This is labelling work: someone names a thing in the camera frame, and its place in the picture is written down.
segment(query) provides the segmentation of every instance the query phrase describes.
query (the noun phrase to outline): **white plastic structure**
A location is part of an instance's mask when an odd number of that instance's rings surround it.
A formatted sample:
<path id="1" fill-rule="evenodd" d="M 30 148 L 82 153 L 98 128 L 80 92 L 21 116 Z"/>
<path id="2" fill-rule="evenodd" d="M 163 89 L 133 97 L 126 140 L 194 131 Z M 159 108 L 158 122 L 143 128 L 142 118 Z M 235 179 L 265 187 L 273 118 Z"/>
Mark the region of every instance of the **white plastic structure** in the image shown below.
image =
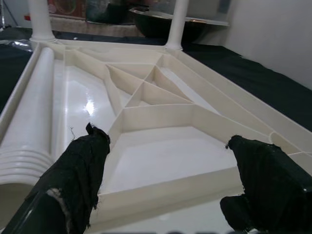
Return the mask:
<path id="1" fill-rule="evenodd" d="M 48 3 L 46 0 L 28 0 L 33 34 L 33 42 L 56 41 L 49 18 Z"/>
<path id="2" fill-rule="evenodd" d="M 166 44 L 167 49 L 182 50 L 181 41 L 188 5 L 189 0 L 176 0 L 175 2 L 174 17 L 171 22 L 170 33 Z"/>
<path id="3" fill-rule="evenodd" d="M 44 48 L 0 145 L 0 184 L 34 185 L 52 164 L 54 52 Z"/>
<path id="4" fill-rule="evenodd" d="M 90 232 L 125 215 L 203 196 L 218 204 L 241 192 L 234 155 L 224 147 L 236 134 L 280 146 L 312 174 L 305 153 L 312 152 L 311 132 L 182 51 L 60 42 L 37 45 L 0 116 L 0 160 L 14 146 L 0 164 L 0 175 L 10 175 L 0 185 L 3 220 L 22 202 L 14 195 L 26 194 L 25 185 L 86 135 L 88 122 L 112 141 Z M 227 223 L 218 218 L 220 233 Z"/>

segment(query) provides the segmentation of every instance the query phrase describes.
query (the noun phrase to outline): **cream plastic wall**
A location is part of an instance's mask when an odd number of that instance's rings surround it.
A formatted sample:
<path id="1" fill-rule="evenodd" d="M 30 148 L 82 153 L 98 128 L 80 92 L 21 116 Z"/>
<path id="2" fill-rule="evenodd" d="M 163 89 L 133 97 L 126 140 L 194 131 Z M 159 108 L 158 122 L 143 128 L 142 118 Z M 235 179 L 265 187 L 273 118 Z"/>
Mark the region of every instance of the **cream plastic wall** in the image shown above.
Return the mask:
<path id="1" fill-rule="evenodd" d="M 310 0 L 233 0 L 223 45 L 312 89 L 311 9 Z"/>

